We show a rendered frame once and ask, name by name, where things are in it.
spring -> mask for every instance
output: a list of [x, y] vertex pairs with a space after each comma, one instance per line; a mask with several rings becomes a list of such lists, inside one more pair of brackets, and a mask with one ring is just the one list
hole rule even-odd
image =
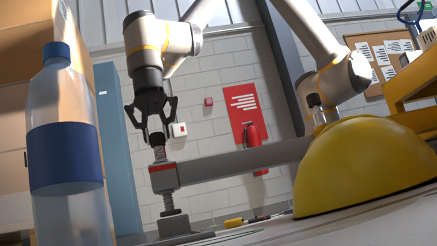
[[168, 211], [174, 209], [173, 195], [171, 193], [165, 193], [162, 197], [164, 198], [165, 210]]
[[155, 161], [153, 163], [168, 161], [165, 153], [165, 146], [157, 145], [153, 148], [155, 153]]

stack of cardboard boxes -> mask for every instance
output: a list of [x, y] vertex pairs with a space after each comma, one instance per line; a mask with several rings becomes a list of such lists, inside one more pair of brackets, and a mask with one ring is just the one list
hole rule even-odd
[[[42, 47], [53, 41], [70, 46], [71, 65], [88, 81], [98, 122], [93, 61], [66, 1], [0, 1], [0, 235], [13, 232], [30, 235], [32, 246], [36, 244], [25, 167], [25, 105], [29, 81], [43, 69]], [[99, 144], [104, 168], [100, 134]], [[106, 201], [115, 245], [107, 192]]]

white switch box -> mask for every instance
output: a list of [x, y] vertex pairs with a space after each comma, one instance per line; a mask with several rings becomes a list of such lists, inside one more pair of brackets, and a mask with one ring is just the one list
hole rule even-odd
[[188, 135], [188, 132], [186, 131], [186, 124], [185, 122], [173, 124], [173, 137], [185, 137]]

blue cable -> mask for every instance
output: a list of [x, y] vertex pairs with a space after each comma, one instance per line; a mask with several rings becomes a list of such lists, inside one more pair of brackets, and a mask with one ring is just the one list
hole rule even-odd
[[422, 14], [423, 14], [423, 10], [425, 9], [425, 0], [422, 0], [422, 5], [420, 7], [420, 11], [419, 11], [419, 16], [418, 19], [415, 21], [406, 21], [404, 19], [401, 19], [400, 17], [400, 12], [402, 12], [402, 10], [406, 9], [408, 7], [408, 5], [410, 5], [412, 2], [414, 2], [414, 0], [409, 0], [408, 2], [406, 2], [404, 5], [402, 5], [402, 7], [400, 7], [400, 9], [398, 10], [398, 13], [396, 15], [398, 21], [407, 24], [407, 25], [415, 25], [417, 27], [417, 29], [419, 30], [419, 33], [422, 32], [422, 28], [419, 25], [419, 21], [422, 18]]

white brick wall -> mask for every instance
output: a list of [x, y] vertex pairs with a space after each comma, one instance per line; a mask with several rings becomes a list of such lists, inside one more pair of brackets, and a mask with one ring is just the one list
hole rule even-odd
[[[418, 7], [409, 7], [405, 11], [418, 11]], [[398, 9], [381, 9], [381, 10], [369, 10], [369, 11], [354, 11], [354, 12], [344, 12], [335, 14], [321, 14], [320, 18], [327, 18], [333, 16], [351, 16], [351, 15], [365, 15], [365, 14], [376, 14], [376, 13], [395, 13]], [[381, 30], [392, 30], [392, 29], [402, 29], [405, 25], [400, 23], [396, 18], [378, 18], [378, 19], [363, 19], [359, 21], [349, 21], [349, 22], [330, 22], [327, 24], [332, 35], [337, 38], [341, 45], [346, 45], [343, 40], [343, 35], [352, 33], [363, 33], [368, 31], [381, 31]], [[293, 33], [293, 37], [296, 41], [297, 50], [301, 62], [303, 64], [305, 72], [316, 69], [316, 62], [311, 57], [308, 50], [304, 47], [302, 42]], [[425, 108], [428, 106], [436, 105], [434, 99], [424, 100], [420, 102], [413, 102], [410, 104], [405, 104], [406, 111]], [[388, 116], [390, 111], [388, 110], [386, 100], [384, 96], [377, 96], [366, 98], [364, 93], [351, 98], [347, 102], [338, 106], [340, 115], [342, 117], [351, 116], [356, 114], [374, 114], [376, 116]]]
[[[246, 26], [260, 24], [245, 23]], [[241, 25], [214, 27], [214, 30], [236, 26]], [[124, 104], [131, 104], [132, 80], [126, 71], [124, 54], [94, 54], [93, 61], [95, 64], [114, 61]], [[269, 136], [264, 144], [296, 137], [264, 28], [206, 36], [199, 57], [187, 59], [172, 82], [179, 99], [178, 116], [181, 122], [187, 123], [189, 134], [167, 143], [167, 156], [171, 160], [190, 160], [243, 148], [234, 142], [223, 95], [223, 87], [227, 86], [255, 83]], [[164, 87], [169, 94], [168, 81]], [[213, 97], [214, 105], [204, 106], [205, 97]], [[161, 196], [152, 193], [147, 169], [154, 160], [153, 151], [144, 143], [141, 131], [132, 127], [129, 119], [125, 120], [143, 229], [154, 231], [164, 204]], [[160, 125], [158, 117], [149, 117], [151, 132], [162, 130]], [[174, 203], [190, 215], [191, 222], [196, 222], [287, 201], [296, 172], [297, 169], [278, 167], [261, 177], [248, 173], [183, 187], [174, 193]]]

